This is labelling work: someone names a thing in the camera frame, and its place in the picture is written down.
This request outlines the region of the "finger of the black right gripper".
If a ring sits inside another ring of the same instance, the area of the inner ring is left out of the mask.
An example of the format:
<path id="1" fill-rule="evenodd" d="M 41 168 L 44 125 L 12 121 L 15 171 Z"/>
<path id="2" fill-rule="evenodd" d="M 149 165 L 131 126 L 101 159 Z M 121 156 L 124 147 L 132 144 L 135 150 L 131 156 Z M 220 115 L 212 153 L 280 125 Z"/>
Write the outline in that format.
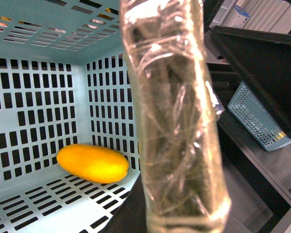
<path id="1" fill-rule="evenodd" d="M 216 26 L 210 37 L 291 138 L 291 34 Z"/>

